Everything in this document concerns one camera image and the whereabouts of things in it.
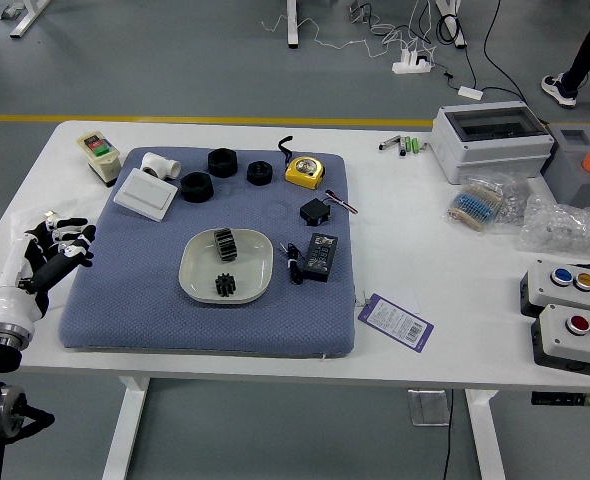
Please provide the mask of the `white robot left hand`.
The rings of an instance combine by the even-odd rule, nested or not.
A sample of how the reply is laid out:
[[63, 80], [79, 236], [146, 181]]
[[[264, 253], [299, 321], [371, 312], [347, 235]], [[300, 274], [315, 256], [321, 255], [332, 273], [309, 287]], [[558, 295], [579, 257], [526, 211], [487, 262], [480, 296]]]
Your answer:
[[0, 336], [31, 340], [48, 292], [77, 267], [92, 265], [95, 234], [85, 218], [52, 214], [14, 241], [0, 276]]

